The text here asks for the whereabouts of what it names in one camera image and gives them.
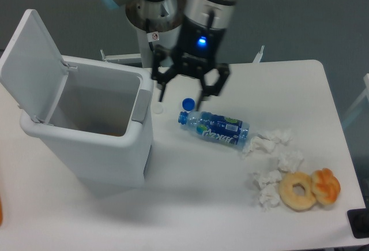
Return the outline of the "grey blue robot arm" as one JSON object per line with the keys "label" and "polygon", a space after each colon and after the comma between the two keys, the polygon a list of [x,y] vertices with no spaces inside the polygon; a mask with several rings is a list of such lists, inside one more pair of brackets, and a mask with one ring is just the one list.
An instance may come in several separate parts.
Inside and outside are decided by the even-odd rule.
{"label": "grey blue robot arm", "polygon": [[140,62],[164,92],[177,75],[197,79],[199,102],[219,96],[230,75],[217,52],[238,0],[103,0],[123,7],[136,30]]}

